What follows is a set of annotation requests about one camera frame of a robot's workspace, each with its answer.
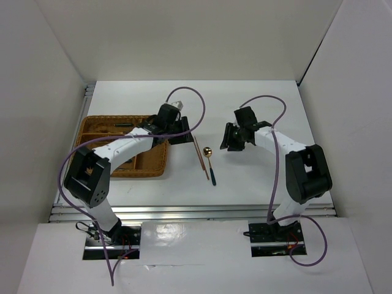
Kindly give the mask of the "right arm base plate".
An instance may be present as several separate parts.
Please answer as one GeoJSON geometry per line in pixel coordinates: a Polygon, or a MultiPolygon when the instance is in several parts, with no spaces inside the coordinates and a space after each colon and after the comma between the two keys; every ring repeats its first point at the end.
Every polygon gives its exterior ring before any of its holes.
{"type": "Polygon", "coordinates": [[[252,257],[277,257],[306,255],[306,247],[301,224],[296,221],[288,226],[279,224],[253,223],[248,225],[248,231],[243,232],[251,243],[252,257]]]}

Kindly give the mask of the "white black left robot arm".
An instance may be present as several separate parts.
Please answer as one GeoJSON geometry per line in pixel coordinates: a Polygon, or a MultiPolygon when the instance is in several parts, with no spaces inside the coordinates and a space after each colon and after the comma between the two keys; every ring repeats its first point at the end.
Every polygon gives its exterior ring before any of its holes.
{"type": "Polygon", "coordinates": [[[117,139],[95,149],[82,147],[73,155],[64,187],[79,199],[87,213],[99,224],[99,236],[107,244],[115,244],[128,235],[121,220],[113,212],[107,197],[110,176],[129,159],[153,149],[166,138],[152,135],[172,135],[189,130],[187,117],[181,117],[180,101],[163,104],[157,115],[134,127],[125,139],[117,139]]]}

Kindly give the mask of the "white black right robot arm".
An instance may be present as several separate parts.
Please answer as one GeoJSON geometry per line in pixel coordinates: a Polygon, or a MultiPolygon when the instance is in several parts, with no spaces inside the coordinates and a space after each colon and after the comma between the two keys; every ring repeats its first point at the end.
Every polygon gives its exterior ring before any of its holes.
{"type": "Polygon", "coordinates": [[[283,199],[267,214],[267,232],[270,238],[280,240],[287,235],[310,202],[332,188],[332,179],[321,146],[305,145],[282,134],[267,121],[257,121],[251,107],[234,111],[235,122],[225,125],[220,149],[242,151],[247,143],[263,148],[276,158],[274,200],[280,185],[283,199]]]}

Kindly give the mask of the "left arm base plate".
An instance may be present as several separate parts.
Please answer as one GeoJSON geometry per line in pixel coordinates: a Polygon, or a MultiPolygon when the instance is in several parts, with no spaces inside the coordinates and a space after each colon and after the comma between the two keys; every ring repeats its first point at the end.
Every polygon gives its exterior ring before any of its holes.
{"type": "MultiPolygon", "coordinates": [[[[104,247],[96,226],[91,224],[86,230],[83,260],[105,260],[104,247]]],[[[119,258],[138,260],[140,258],[141,226],[126,227],[125,232],[114,239],[104,235],[109,260],[119,258]]]]}

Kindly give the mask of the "wicker cutlery tray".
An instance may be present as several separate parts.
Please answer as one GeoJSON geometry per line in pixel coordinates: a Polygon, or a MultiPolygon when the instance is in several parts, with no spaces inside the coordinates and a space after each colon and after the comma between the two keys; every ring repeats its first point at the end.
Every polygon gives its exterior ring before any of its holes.
{"type": "MultiPolygon", "coordinates": [[[[75,146],[101,137],[125,135],[146,119],[146,115],[96,115],[85,117],[79,127],[75,146]],[[114,127],[117,123],[133,123],[133,127],[114,127]]],[[[152,178],[164,173],[169,144],[165,141],[136,157],[135,162],[120,165],[112,178],[152,178]]]]}

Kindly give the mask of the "aluminium frame rail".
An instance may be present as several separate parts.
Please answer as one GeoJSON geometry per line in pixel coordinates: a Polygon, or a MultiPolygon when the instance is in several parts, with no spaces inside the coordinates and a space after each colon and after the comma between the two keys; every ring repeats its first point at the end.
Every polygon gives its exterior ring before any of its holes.
{"type": "MultiPolygon", "coordinates": [[[[267,205],[210,205],[210,206],[115,206],[114,213],[122,221],[197,221],[197,220],[230,220],[261,219],[267,216],[267,205]]],[[[310,205],[305,215],[314,217],[335,217],[333,205],[310,205]]],[[[55,205],[49,222],[88,221],[88,217],[77,210],[55,205]]]]}

